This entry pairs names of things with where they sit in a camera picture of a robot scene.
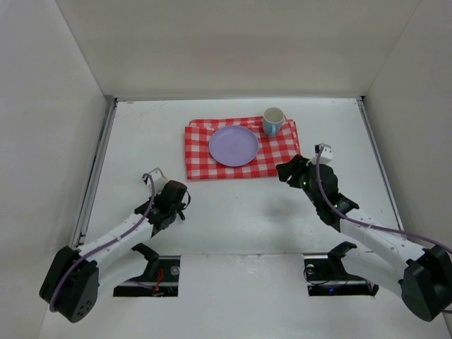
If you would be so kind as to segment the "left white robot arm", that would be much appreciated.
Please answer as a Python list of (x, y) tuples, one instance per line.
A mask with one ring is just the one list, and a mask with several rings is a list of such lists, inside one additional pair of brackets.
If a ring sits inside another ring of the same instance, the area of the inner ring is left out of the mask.
[(95, 306), (98, 295), (131, 281), (161, 296), (165, 270), (160, 256), (145, 241), (168, 228), (191, 202), (186, 185), (175, 180), (156, 184), (147, 174), (149, 199), (119, 226), (76, 249), (60, 249), (39, 291), (49, 310), (71, 323), (82, 320)]

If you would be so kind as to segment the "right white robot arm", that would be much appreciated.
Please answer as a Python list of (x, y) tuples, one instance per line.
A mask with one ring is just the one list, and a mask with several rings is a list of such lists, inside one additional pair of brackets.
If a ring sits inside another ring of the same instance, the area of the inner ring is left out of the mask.
[(391, 291), (423, 321), (446, 313), (451, 305), (451, 250), (438, 242), (425, 248), (411, 242), (407, 232), (378, 225), (339, 192), (327, 162), (321, 154), (312, 160), (296, 155), (276, 171), (281, 182), (307, 195), (324, 224), (353, 238), (328, 255), (346, 273)]

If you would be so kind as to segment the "purple plastic plate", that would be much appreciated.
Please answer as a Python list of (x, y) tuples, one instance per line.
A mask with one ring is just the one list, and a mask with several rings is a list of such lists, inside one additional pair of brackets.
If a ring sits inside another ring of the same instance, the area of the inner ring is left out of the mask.
[(258, 154), (256, 135), (243, 126), (225, 126), (210, 137), (208, 150), (221, 165), (241, 167), (250, 163)]

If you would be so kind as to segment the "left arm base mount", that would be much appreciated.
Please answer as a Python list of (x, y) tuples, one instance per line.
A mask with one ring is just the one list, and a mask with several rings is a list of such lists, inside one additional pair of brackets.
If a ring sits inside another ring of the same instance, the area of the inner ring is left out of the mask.
[(132, 248), (147, 261), (143, 273), (113, 290), (113, 297), (177, 297), (179, 294), (180, 256), (161, 256), (145, 244)]

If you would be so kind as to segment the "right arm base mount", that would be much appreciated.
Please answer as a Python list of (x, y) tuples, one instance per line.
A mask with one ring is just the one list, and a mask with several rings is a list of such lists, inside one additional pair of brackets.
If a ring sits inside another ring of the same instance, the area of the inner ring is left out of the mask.
[(304, 279), (310, 297), (370, 296), (375, 297), (379, 286), (345, 271), (341, 259), (357, 246), (343, 242), (328, 253), (304, 256)]

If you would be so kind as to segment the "light blue mug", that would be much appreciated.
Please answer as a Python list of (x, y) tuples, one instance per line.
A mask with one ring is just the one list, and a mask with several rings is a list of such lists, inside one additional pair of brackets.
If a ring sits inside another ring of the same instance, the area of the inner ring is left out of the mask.
[(267, 137), (274, 137), (285, 122), (285, 114), (276, 107), (270, 107), (263, 113), (262, 128)]

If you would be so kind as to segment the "red white checkered cloth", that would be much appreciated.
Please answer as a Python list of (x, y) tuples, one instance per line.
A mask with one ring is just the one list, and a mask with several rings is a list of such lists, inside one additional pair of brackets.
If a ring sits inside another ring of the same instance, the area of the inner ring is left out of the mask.
[[(229, 119), (194, 119), (185, 127), (185, 163), (188, 179), (249, 179), (274, 177), (276, 166), (300, 153), (297, 125), (285, 119), (276, 136), (263, 132), (262, 117)], [(227, 167), (215, 161), (208, 150), (210, 137), (225, 126), (243, 126), (257, 137), (259, 150), (255, 159), (243, 167)]]

